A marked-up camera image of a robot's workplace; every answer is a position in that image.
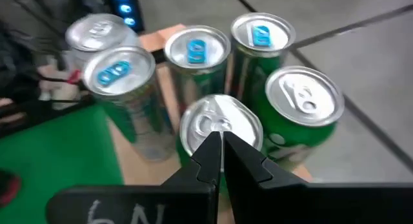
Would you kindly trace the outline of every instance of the gray floor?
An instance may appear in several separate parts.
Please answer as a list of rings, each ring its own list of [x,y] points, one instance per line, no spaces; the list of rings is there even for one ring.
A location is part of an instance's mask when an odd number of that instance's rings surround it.
[[[279,15],[306,39],[413,0],[246,0]],[[140,0],[147,32],[176,23],[209,25],[226,33],[248,12],[238,0]],[[413,12],[300,48],[318,69],[413,158]],[[289,55],[288,65],[301,62]],[[306,161],[316,181],[413,181],[408,168],[346,110],[336,133]]]

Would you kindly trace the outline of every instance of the blue light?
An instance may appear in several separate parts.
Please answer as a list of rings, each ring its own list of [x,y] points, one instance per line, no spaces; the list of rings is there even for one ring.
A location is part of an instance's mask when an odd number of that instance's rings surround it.
[[[135,20],[133,18],[127,17],[127,18],[125,18],[125,24],[126,25],[134,25]]]
[[[132,8],[129,5],[121,5],[120,9],[122,12],[125,12],[125,13],[129,13],[130,11],[132,11]]]

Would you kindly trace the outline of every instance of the black plastic part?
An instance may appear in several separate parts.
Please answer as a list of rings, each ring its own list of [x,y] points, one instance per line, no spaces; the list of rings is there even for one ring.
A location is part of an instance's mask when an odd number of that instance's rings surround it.
[[[207,184],[71,188],[48,202],[46,219],[49,224],[212,223],[214,189]]]
[[[217,223],[221,136],[211,133],[192,160],[161,186],[77,187],[47,205],[49,224]]]
[[[156,64],[164,63],[166,61],[165,53],[163,53],[163,49],[153,51],[152,55],[155,58]]]
[[[307,183],[257,152],[224,133],[225,177],[237,224],[413,223],[411,183]]]

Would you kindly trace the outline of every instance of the can rim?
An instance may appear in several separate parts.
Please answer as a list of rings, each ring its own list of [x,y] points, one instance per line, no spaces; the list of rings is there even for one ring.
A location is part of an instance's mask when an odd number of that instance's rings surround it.
[[[195,114],[194,110],[196,110],[196,108],[201,105],[203,103],[204,100],[210,98],[211,96],[225,96],[230,98],[232,101],[234,101],[234,104],[236,104],[238,107],[243,107],[248,109],[244,104],[242,104],[240,101],[238,101],[236,98],[226,95],[226,94],[210,94],[207,95],[199,100],[197,100],[195,103],[192,103],[184,112],[184,114],[182,115],[181,118],[181,123],[179,124],[179,140],[181,141],[181,144],[185,150],[185,152],[189,155],[192,156],[192,154],[194,153],[191,150],[191,147],[188,144],[188,141],[184,141],[184,139],[188,139],[188,131],[187,129],[189,128],[189,123],[190,120],[192,120],[192,116]],[[249,110],[250,113],[249,115],[251,116],[251,120],[255,121],[254,126],[257,127],[257,131],[258,131],[258,142],[257,142],[257,149],[258,151],[261,151],[261,149],[263,148],[263,141],[264,141],[264,133],[263,133],[263,125],[261,124],[259,118],[256,116],[255,113],[253,113],[251,110]]]
[[[208,65],[207,68],[215,67],[216,65],[220,65],[222,62],[224,62],[225,60],[227,60],[229,54],[231,53],[231,42],[230,42],[229,38],[228,38],[224,33],[222,33],[222,31],[220,31],[220,30],[218,30],[218,29],[216,29],[216,28],[212,28],[212,27],[210,27],[210,26],[205,26],[205,25],[191,25],[191,26],[186,26],[184,29],[182,29],[182,30],[174,33],[174,34],[173,34],[172,36],[170,36],[169,39],[166,41],[165,47],[163,48],[163,53],[165,54],[166,60],[167,60],[168,62],[172,63],[172,64],[175,65],[175,66],[178,66],[178,67],[180,67],[180,68],[185,68],[185,69],[199,69],[199,70],[205,69],[205,68],[199,68],[198,66],[195,66],[195,65],[194,65],[194,66],[191,66],[191,65],[185,65],[185,66],[179,65],[177,62],[175,62],[175,61],[172,59],[172,57],[170,57],[170,55],[171,55],[171,47],[172,47],[172,44],[174,43],[174,41],[175,41],[176,39],[178,39],[179,37],[181,37],[182,35],[190,32],[191,30],[194,30],[194,29],[203,29],[203,30],[207,30],[207,32],[215,33],[215,35],[217,35],[217,36],[219,36],[220,38],[222,38],[223,43],[225,43],[226,46],[227,46],[227,47],[225,47],[225,51],[224,51],[223,57],[222,57],[219,61],[217,61],[216,63],[211,64],[211,65]]]
[[[148,77],[142,82],[142,85],[146,84],[149,80],[151,80],[151,78],[154,75],[155,67],[156,67],[154,56],[151,53],[147,52],[144,48],[141,48],[139,46],[119,46],[119,47],[116,47],[116,48],[110,48],[110,49],[104,50],[102,52],[99,52],[99,53],[95,54],[94,56],[92,56],[92,58],[90,58],[85,63],[84,70],[83,70],[82,81],[83,81],[83,84],[87,87],[87,89],[89,91],[93,92],[94,94],[99,94],[99,95],[102,95],[102,96],[111,96],[111,97],[116,97],[116,96],[120,96],[120,95],[123,96],[124,94],[127,94],[129,92],[133,92],[133,90],[135,88],[132,89],[132,90],[129,90],[129,91],[123,93],[123,94],[109,94],[109,93],[105,93],[105,92],[96,90],[96,89],[92,88],[92,86],[91,86],[92,73],[95,70],[96,66],[99,64],[99,62],[101,60],[105,59],[106,57],[112,55],[112,54],[116,54],[116,53],[122,52],[122,51],[134,51],[138,54],[141,54],[143,57],[146,57],[149,61],[150,69],[149,69],[149,72],[148,72]]]
[[[319,80],[321,80],[326,86],[332,91],[332,95],[334,96],[334,101],[336,102],[337,108],[335,109],[334,113],[329,116],[328,118],[323,119],[322,121],[315,122],[313,124],[310,123],[303,123],[298,121],[297,119],[293,118],[292,116],[286,114],[281,108],[277,105],[277,101],[274,97],[270,95],[270,91],[272,88],[272,84],[282,75],[285,75],[289,72],[306,72],[307,74],[312,74],[313,76],[317,76]],[[265,82],[265,95],[271,104],[271,106],[281,114],[284,118],[287,118],[289,121],[292,121],[298,125],[302,125],[305,127],[324,127],[327,126],[335,121],[337,121],[344,113],[345,109],[345,101],[344,96],[340,88],[333,82],[330,78],[328,78],[325,74],[314,70],[312,68],[308,68],[305,66],[285,66],[280,68],[279,70],[275,70],[272,72],[267,81]]]
[[[75,48],[76,50],[82,51],[82,52],[97,52],[97,51],[101,51],[101,50],[106,50],[106,49],[114,46],[115,44],[122,42],[122,41],[126,38],[127,34],[125,34],[123,38],[119,39],[119,41],[114,42],[114,43],[111,44],[108,48],[104,48],[104,49],[92,49],[92,48],[87,48],[87,47],[81,47],[81,46],[79,46],[79,45],[72,39],[72,37],[70,37],[70,34],[74,31],[74,29],[75,29],[76,27],[79,26],[80,23],[82,23],[83,21],[87,20],[88,18],[92,18],[92,15],[94,15],[95,17],[98,17],[98,16],[101,16],[101,17],[108,16],[108,17],[111,17],[111,18],[116,18],[117,21],[121,21],[121,20],[122,20],[121,17],[118,17],[118,16],[113,15],[113,14],[88,14],[88,15],[86,15],[86,16],[78,19],[78,20],[76,20],[76,21],[75,21],[74,23],[72,23],[72,24],[69,26],[69,28],[66,30],[66,32],[65,32],[65,39],[66,39],[66,42],[69,44],[69,46],[71,46],[72,48]],[[125,26],[125,28],[124,28],[123,31],[125,32],[128,28],[129,28],[129,27]]]
[[[271,50],[271,49],[267,50],[265,48],[256,49],[256,48],[253,48],[251,46],[248,46],[248,45],[244,44],[240,40],[240,38],[236,34],[237,28],[239,26],[241,26],[245,21],[249,20],[249,17],[254,17],[254,16],[257,16],[257,15],[260,15],[261,17],[265,17],[265,19],[268,19],[268,20],[273,20],[273,21],[275,20],[282,26],[283,30],[288,35],[287,44],[283,48],[278,49],[278,50]],[[294,43],[294,41],[296,40],[296,29],[288,21],[286,21],[285,19],[283,19],[281,17],[278,17],[276,15],[268,14],[268,13],[264,13],[264,12],[250,12],[250,13],[243,14],[243,15],[237,17],[232,22],[232,24],[231,24],[231,35],[236,40],[237,44],[239,44],[239,45],[241,45],[241,46],[243,46],[243,47],[245,47],[249,50],[252,50],[254,52],[259,52],[259,53],[278,54],[279,52],[281,52],[281,51],[287,49],[288,47],[290,47],[292,45],[292,43]]]

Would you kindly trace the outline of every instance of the green can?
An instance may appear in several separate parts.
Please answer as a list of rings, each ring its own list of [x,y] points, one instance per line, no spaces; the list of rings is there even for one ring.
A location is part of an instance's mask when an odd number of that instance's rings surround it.
[[[232,80],[229,94],[247,107],[259,85],[284,62],[296,31],[284,19],[266,13],[238,17],[231,26]]]
[[[258,117],[237,99],[228,95],[209,95],[190,105],[182,116],[176,148],[185,165],[212,131],[231,131],[249,145],[261,150],[263,127]],[[224,172],[223,157],[221,172]],[[220,191],[228,194],[225,176]]]
[[[188,26],[165,43],[165,56],[175,86],[179,114],[193,102],[225,89],[228,37],[209,26]]]
[[[326,75],[303,66],[276,70],[253,98],[264,130],[262,152],[292,170],[333,133],[344,97]]]

